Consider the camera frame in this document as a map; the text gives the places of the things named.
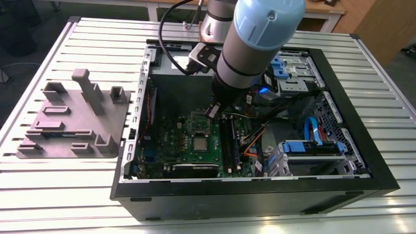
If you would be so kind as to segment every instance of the wooden desk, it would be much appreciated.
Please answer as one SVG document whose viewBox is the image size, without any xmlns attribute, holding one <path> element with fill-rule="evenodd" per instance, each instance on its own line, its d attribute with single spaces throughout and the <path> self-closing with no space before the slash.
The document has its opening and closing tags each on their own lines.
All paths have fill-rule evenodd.
<svg viewBox="0 0 416 234">
<path fill-rule="evenodd" d="M 157 8 L 165 8 L 171 7 L 172 4 L 180 2 L 180 0 L 133 0 L 147 3 L 148 12 L 149 12 L 149 21 L 159 21 L 157 19 Z M 335 5 L 335 7 L 331 7 L 324 4 L 321 1 L 313 1 L 313 0 L 305 0 L 307 2 L 307 13 L 304 18 L 312 18 L 312 19 L 323 19 L 325 20 L 325 23 L 320 29 L 321 32 L 329 33 L 332 32 L 339 19 L 343 15 L 345 15 L 347 10 L 343 7 L 340 3 Z M 181 6 L 183 9 L 196 9 L 197 8 L 199 0 L 192 1 L 187 5 Z"/>
<path fill-rule="evenodd" d="M 79 2 L 79 3 L 95 3 L 107 5 L 124 5 L 124 6 L 144 6 L 148 8 L 149 21 L 159 22 L 157 18 L 157 8 L 169 8 L 175 3 L 181 0 L 60 0 L 63 2 Z M 209 0 L 204 1 L 203 10 L 207 10 L 207 3 Z M 321 32 L 332 32 L 341 15 L 347 13 L 345 8 L 340 3 L 335 7 L 324 4 L 324 2 L 305 0 L 307 2 L 307 13 L 304 18 L 323 19 L 325 23 L 320 29 Z M 179 7 L 179 9 L 197 9 L 199 0 Z"/>
</svg>

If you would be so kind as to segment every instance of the orange wire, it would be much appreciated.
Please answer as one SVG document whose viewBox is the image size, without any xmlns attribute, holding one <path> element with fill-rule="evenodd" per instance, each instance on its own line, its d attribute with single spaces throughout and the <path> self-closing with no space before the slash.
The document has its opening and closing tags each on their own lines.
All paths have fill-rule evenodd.
<svg viewBox="0 0 416 234">
<path fill-rule="evenodd" d="M 247 149 L 244 150 L 244 156 L 255 156 L 255 157 L 257 157 L 257 155 L 251 154 L 251 153 L 247 153 L 247 152 L 248 152 L 249 148 L 253 146 L 253 144 L 256 143 L 256 141 L 257 141 L 259 137 L 261 136 L 261 134 L 264 133 L 264 131 L 265 131 L 265 128 L 263 129 L 263 131 L 261 131 L 260 134 L 256 136 L 255 140 L 252 141 L 252 143 L 249 144 L 249 146 L 248 146 Z"/>
</svg>

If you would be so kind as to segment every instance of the black cable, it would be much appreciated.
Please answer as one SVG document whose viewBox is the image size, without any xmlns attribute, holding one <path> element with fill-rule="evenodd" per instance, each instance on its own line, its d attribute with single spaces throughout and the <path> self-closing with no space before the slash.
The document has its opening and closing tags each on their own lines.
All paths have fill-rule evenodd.
<svg viewBox="0 0 416 234">
<path fill-rule="evenodd" d="M 313 97 L 321 93 L 320 90 L 313 90 L 311 92 L 297 94 L 293 97 L 291 97 L 289 100 L 287 100 L 284 103 L 281 103 L 268 114 L 264 115 L 263 122 L 268 122 L 281 111 L 287 110 L 291 105 L 295 104 L 299 100 Z"/>
<path fill-rule="evenodd" d="M 260 131 L 265 128 L 265 126 L 268 125 L 268 123 L 271 122 L 271 119 L 284 110 L 287 110 L 291 105 L 295 104 L 295 102 L 297 102 L 299 100 L 307 98 L 307 97 L 312 97 L 316 96 L 321 93 L 320 90 L 315 90 L 303 94 L 297 94 L 296 96 L 291 97 L 285 102 L 283 102 L 268 114 L 264 115 L 264 118 L 261 120 L 261 124 L 260 127 L 252 131 L 252 133 L 248 134 L 248 136 L 245 137 L 245 139 L 253 138 Z"/>
<path fill-rule="evenodd" d="M 183 69 L 183 67 L 177 64 L 177 62 L 175 61 L 171 53 L 168 52 L 167 48 L 164 47 L 164 43 L 163 43 L 163 38 L 161 38 L 161 32 L 163 32 L 163 25 L 164 25 L 164 21 L 165 21 L 165 18 L 167 16 L 169 15 L 169 13 L 181 5 L 187 4 L 188 2 L 191 2 L 193 0 L 184 0 L 184 1 L 180 1 L 179 3 L 176 3 L 168 10 L 167 12 L 164 13 L 163 17 L 161 17 L 161 20 L 160 20 L 160 25 L 159 25 L 159 44 L 160 44 L 160 47 L 161 47 L 161 50 L 163 52 L 165 53 L 168 59 L 171 60 L 172 64 L 176 66 L 176 68 L 180 70 L 181 73 L 184 73 L 187 76 L 191 75 L 191 72 L 188 72 L 187 70 Z"/>
</svg>

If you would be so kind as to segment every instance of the motherboard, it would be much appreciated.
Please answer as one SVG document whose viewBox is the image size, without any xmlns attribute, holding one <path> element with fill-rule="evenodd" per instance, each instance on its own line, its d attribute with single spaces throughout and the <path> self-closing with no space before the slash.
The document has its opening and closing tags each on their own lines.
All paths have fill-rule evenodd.
<svg viewBox="0 0 416 234">
<path fill-rule="evenodd" d="M 168 177 L 173 170 L 196 177 L 193 171 L 215 173 L 215 177 L 252 176 L 252 162 L 240 161 L 239 154 L 240 137 L 247 133 L 241 117 L 227 116 L 212 122 L 204 111 L 196 110 L 175 118 L 163 116 L 157 132 L 157 150 L 144 149 L 140 155 L 147 178 Z"/>
</svg>

